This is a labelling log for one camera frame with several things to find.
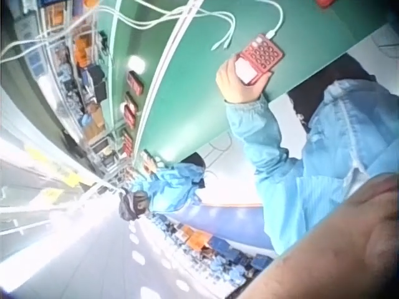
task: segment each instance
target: wire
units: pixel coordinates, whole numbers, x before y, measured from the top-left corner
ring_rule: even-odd
[[[77,27],[81,22],[83,22],[87,17],[89,17],[89,16],[90,16],[91,14],[93,14],[95,11],[96,11],[96,8],[87,11],[87,12],[86,12],[85,14],[83,14],[80,18],[78,18],[75,22],[73,22],[73,23],[71,24],[71,26],[69,26],[66,30],[63,30],[63,31],[57,33],[55,36],[46,39],[45,42],[41,42],[41,43],[39,43],[39,44],[37,44],[37,45],[33,45],[32,47],[28,48],[27,50],[23,51],[22,53],[20,53],[20,54],[18,54],[18,55],[12,56],[12,57],[7,58],[7,59],[4,59],[4,60],[0,60],[0,64],[3,64],[3,63],[5,63],[5,62],[18,59],[18,58],[20,58],[20,57],[23,57],[23,56],[25,56],[26,54],[32,52],[33,50],[36,50],[36,49],[40,48],[42,45],[44,45],[44,44],[46,44],[46,43],[48,43],[48,42],[51,42],[51,41],[53,41],[53,40],[57,40],[57,39],[59,39],[59,38],[61,38],[61,37],[63,37],[63,36],[66,36],[67,33],[69,33],[72,29],[74,29],[75,27]],[[14,42],[14,45],[25,44],[25,43],[26,43],[26,40],[20,40],[20,41],[18,41],[18,42]]]
[[[373,41],[374,45],[377,47],[377,49],[386,57],[390,58],[390,59],[399,59],[399,44],[389,44],[389,45],[380,45],[378,44],[378,42],[375,40],[374,36],[371,35],[371,40]],[[397,53],[398,55],[390,55],[388,54],[385,50],[383,49],[387,49],[387,48],[397,48]]]
[[[230,133],[228,133],[228,136],[229,136],[229,139],[230,139],[230,144],[229,145],[227,145],[227,147],[225,148],[225,149],[220,149],[220,148],[217,148],[217,147],[215,147],[212,143],[208,143],[209,145],[210,145],[210,147],[212,147],[214,150],[216,150],[216,151],[222,151],[222,152],[227,152],[228,150],[230,150],[230,148],[231,148],[231,146],[233,145],[233,139],[232,139],[232,137],[231,137],[231,135],[230,135]]]
[[[272,39],[272,38],[275,36],[275,34],[277,33],[277,31],[278,31],[278,30],[281,28],[281,26],[282,26],[282,23],[283,23],[283,21],[284,21],[284,11],[282,10],[281,5],[278,4],[278,3],[275,2],[275,1],[271,1],[271,0],[255,0],[255,1],[271,4],[271,5],[273,5],[274,7],[276,7],[276,8],[279,10],[279,12],[280,12],[280,19],[279,19],[279,22],[277,23],[277,25],[275,26],[274,29],[270,30],[270,31],[266,34],[266,38]]]
[[[48,34],[49,32],[56,31],[56,30],[63,29],[63,28],[64,28],[63,25],[51,28],[43,33],[40,33],[38,36],[35,37],[35,39],[16,40],[15,42],[12,42],[9,45],[7,45],[7,47],[5,47],[1,51],[0,57],[2,57],[9,49],[15,47],[16,45],[23,45],[23,44],[29,44],[31,42],[38,42],[40,40],[46,40],[46,39],[41,39],[41,37]]]
[[[143,1],[137,1],[140,4],[146,5],[148,7],[148,5],[146,2]],[[27,50],[21,52],[18,55],[15,55],[13,57],[9,57],[6,58],[4,60],[0,60],[0,64],[8,62],[8,61],[12,61],[15,59],[18,59],[20,57],[23,57],[24,55],[32,52],[33,50],[38,49],[39,47],[41,47],[44,44],[47,44],[49,42],[52,42],[53,40],[57,40],[60,39],[63,36],[66,36],[72,29],[74,29],[75,27],[77,27],[81,22],[83,22],[86,18],[88,18],[91,14],[93,14],[95,11],[103,11],[103,12],[108,12],[113,14],[114,16],[117,16],[118,19],[120,19],[122,22],[126,23],[128,26],[136,28],[138,30],[147,30],[161,22],[165,22],[165,21],[169,21],[172,19],[178,19],[182,16],[184,9],[186,6],[180,6],[170,12],[168,11],[164,11],[162,9],[158,9],[156,8],[156,10],[158,12],[166,12],[164,16],[160,17],[159,19],[155,19],[152,21],[135,21],[132,19],[129,19],[128,17],[124,16],[123,14],[121,14],[120,12],[116,11],[115,9],[108,7],[108,6],[96,6],[95,8],[87,11],[85,14],[83,14],[80,18],[78,18],[75,22],[73,22],[67,29],[58,32],[57,34],[55,34],[52,37],[49,37],[47,39],[36,39],[36,40],[19,40],[19,41],[15,41],[13,43],[11,43],[10,45],[8,45],[2,52],[0,57],[2,57],[9,49],[11,49],[12,47],[14,47],[15,45],[21,45],[21,44],[27,44],[30,42],[39,42],[40,43],[33,45],[32,47],[28,48]],[[231,38],[233,36],[233,32],[235,29],[235,18],[234,16],[229,13],[229,12],[208,12],[208,11],[204,11],[202,9],[200,9],[201,14],[197,14],[195,15],[195,17],[203,17],[203,16],[209,16],[209,15],[213,15],[213,16],[218,16],[222,19],[227,20],[231,27],[230,30],[227,32],[227,34],[217,43],[215,43],[214,46],[212,46],[211,50],[214,50],[216,48],[218,48],[223,42],[224,42],[224,48],[227,48],[229,43],[231,42]]]

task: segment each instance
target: electronic device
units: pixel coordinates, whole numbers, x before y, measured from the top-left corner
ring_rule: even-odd
[[[127,83],[130,88],[134,90],[136,95],[141,95],[143,93],[143,84],[138,79],[136,73],[132,70],[127,73]]]
[[[321,8],[329,7],[335,0],[316,0],[317,5]]]
[[[134,100],[134,98],[132,97],[132,95],[130,94],[130,92],[125,93],[125,102],[127,105],[129,105],[131,111],[134,114],[136,114],[138,112],[138,105],[137,105],[136,101]]]
[[[136,127],[136,116],[131,111],[128,105],[125,105],[125,108],[123,110],[123,117],[129,128],[133,130]]]
[[[127,156],[130,156],[133,152],[133,138],[130,136],[126,129],[122,130],[122,139],[123,139],[123,152],[126,153]]]
[[[284,56],[283,52],[263,34],[259,34],[239,55],[236,73],[246,85],[255,84]]]

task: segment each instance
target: skin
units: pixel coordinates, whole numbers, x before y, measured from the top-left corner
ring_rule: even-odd
[[[235,60],[218,70],[220,92],[237,105],[258,100],[271,74],[245,86],[235,73]],[[397,268],[398,182],[397,174],[369,180],[239,298],[372,298]]]

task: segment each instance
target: blue container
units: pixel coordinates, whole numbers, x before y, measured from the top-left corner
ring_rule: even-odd
[[[235,248],[230,248],[225,252],[224,256],[227,260],[237,265],[239,260],[241,259],[241,251]]]
[[[213,236],[212,238],[210,238],[208,245],[215,250],[216,252],[219,252],[220,254],[225,254],[229,248],[230,248],[230,244],[223,239],[220,239],[218,237]]]
[[[257,254],[255,255],[254,259],[251,262],[251,266],[254,267],[257,270],[264,270],[267,268],[268,265],[271,264],[273,259],[271,257],[268,257],[266,255],[262,254]]]

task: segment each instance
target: person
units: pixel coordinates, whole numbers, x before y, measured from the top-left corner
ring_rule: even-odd
[[[123,220],[135,221],[149,212],[172,213],[189,202],[197,203],[195,191],[205,187],[205,163],[198,153],[169,168],[158,167],[148,154],[143,158],[149,179],[136,178],[130,189],[122,188],[119,214]]]
[[[238,298],[399,298],[398,192],[397,174],[370,179]]]
[[[291,93],[309,133],[302,159],[290,158],[263,95],[271,73],[247,86],[235,61],[220,66],[216,83],[231,131],[256,168],[264,230],[282,254],[365,181],[399,172],[399,98],[343,56]]]

